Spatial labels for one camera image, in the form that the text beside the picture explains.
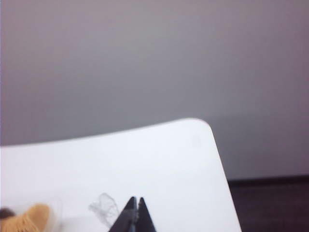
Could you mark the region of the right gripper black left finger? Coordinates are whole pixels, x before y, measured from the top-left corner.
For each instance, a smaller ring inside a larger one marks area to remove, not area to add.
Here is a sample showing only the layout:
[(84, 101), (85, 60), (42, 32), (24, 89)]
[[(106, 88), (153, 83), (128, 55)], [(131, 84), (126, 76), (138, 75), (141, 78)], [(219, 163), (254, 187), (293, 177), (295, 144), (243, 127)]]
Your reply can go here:
[(137, 199), (131, 197), (110, 228), (110, 232), (135, 232), (137, 220)]

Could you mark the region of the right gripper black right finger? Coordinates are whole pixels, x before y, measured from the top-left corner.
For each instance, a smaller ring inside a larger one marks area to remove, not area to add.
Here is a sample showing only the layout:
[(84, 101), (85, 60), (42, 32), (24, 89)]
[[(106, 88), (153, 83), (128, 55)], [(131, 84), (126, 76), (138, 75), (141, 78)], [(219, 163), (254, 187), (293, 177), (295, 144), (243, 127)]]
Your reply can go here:
[(136, 232), (156, 232), (154, 223), (143, 197), (140, 198), (135, 222)]

